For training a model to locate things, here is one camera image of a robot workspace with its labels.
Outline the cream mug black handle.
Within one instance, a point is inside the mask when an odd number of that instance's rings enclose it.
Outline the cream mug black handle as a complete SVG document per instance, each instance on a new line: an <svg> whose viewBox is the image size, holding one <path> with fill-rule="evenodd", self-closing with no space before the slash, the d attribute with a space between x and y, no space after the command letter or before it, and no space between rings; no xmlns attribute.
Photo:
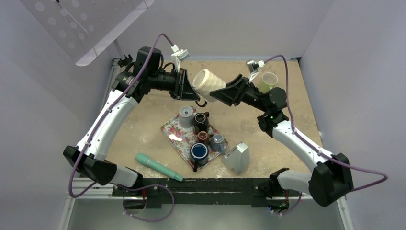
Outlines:
<svg viewBox="0 0 406 230"><path fill-rule="evenodd" d="M204 104L198 104L198 102L196 102L196 104L199 107L206 107L207 103L214 103L217 101L216 98L210 95L210 92L225 88L226 83L208 69L202 69L195 75L192 81L192 86L205 100Z"/></svg>

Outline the light green mug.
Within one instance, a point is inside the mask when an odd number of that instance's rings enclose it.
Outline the light green mug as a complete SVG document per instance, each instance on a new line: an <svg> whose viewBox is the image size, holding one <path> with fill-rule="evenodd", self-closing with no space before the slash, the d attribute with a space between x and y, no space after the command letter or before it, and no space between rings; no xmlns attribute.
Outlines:
<svg viewBox="0 0 406 230"><path fill-rule="evenodd" d="M272 72L266 72L262 75L258 89L260 92L268 92L278 83L278 77Z"/></svg>

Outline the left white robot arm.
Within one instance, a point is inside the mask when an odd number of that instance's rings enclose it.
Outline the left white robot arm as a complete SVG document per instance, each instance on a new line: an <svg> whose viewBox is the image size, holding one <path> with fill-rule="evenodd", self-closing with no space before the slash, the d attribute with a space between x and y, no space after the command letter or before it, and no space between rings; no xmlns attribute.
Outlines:
<svg viewBox="0 0 406 230"><path fill-rule="evenodd" d="M122 185L131 196L142 192L143 183L137 171L109 162L106 157L127 116L151 90L168 91L175 100L200 100L189 83L187 70L180 67L190 56L189 51L177 46L172 51L173 69L169 72L162 65L161 51L145 46L138 50L135 61L116 76L107 102L87 134L75 146L66 146L63 152L75 172L100 185Z"/></svg>

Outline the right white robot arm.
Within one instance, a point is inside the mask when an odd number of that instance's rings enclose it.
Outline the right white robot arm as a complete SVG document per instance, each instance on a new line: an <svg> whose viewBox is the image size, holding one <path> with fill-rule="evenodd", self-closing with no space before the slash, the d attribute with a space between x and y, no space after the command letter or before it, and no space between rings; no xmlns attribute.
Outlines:
<svg viewBox="0 0 406 230"><path fill-rule="evenodd" d="M295 190L311 195L322 207L327 207L353 191L349 159L324 149L305 136L288 118L283 109L288 106L287 93L279 87L262 93L248 78L238 75L223 88L210 91L210 96L229 106L241 102L264 112L257 117L261 131L282 143L310 170L302 173L282 168L270 175L266 193L280 195Z"/></svg>

